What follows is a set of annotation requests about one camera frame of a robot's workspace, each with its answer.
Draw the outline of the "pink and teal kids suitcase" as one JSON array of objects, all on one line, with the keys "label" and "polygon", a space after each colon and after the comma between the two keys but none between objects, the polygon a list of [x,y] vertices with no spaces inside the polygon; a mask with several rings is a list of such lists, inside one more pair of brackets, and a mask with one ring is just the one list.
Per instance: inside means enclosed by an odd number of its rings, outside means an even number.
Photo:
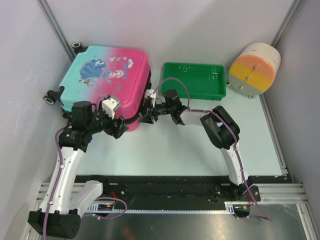
[{"label": "pink and teal kids suitcase", "polygon": [[145,91],[151,87],[151,66],[146,52],[140,49],[71,45],[75,59],[59,83],[57,91],[49,90],[43,100],[71,115],[76,102],[97,104],[103,95],[119,101],[115,110],[122,116],[130,132],[140,125]]}]

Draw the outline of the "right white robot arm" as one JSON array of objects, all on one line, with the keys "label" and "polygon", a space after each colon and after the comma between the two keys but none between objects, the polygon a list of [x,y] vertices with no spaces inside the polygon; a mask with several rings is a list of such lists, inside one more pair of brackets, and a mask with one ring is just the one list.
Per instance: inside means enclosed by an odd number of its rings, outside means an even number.
[{"label": "right white robot arm", "polygon": [[154,124],[159,116],[170,115],[176,125],[203,127],[210,142],[223,155],[228,169],[231,196],[237,201],[247,197],[250,202],[256,202],[257,196],[251,191],[253,184],[240,154],[240,128],[228,112],[220,105],[212,110],[192,109],[182,104],[174,89],[166,91],[164,98],[165,102],[156,104],[156,92],[147,89],[139,121]]}]

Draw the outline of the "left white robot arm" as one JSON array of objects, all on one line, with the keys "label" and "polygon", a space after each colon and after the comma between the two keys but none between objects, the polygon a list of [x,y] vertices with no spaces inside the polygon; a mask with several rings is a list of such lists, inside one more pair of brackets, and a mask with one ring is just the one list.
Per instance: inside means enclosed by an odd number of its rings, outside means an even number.
[{"label": "left white robot arm", "polygon": [[57,160],[47,192],[38,210],[30,211],[27,222],[42,236],[74,239],[81,219],[98,198],[105,200],[111,188],[97,180],[87,181],[71,196],[77,169],[84,158],[93,135],[105,132],[118,139],[127,129],[122,116],[116,116],[120,101],[115,97],[75,102],[66,114],[67,125],[55,134]]}]

